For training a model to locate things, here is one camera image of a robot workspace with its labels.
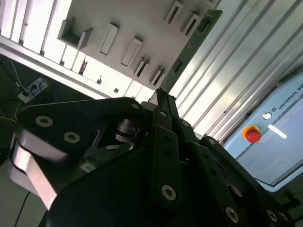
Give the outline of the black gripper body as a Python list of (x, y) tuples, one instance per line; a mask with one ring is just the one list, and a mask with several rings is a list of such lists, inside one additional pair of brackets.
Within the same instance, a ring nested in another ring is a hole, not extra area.
[(194, 186), (176, 146), (119, 156), (64, 188), (49, 227), (222, 227), (224, 214), (203, 182)]

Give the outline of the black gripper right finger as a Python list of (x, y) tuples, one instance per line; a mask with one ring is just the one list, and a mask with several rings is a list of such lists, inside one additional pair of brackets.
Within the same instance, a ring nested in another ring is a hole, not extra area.
[(293, 227), (287, 211), (215, 139), (198, 140), (167, 96), (173, 129), (188, 160), (194, 211), (202, 227)]

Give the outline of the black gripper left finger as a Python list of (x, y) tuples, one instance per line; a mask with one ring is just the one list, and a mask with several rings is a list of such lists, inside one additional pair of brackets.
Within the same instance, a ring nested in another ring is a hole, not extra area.
[(49, 211), (64, 188), (123, 154), (161, 146), (179, 154), (167, 96), (157, 89), (143, 103), (120, 97), (26, 107), (9, 155), (11, 180)]

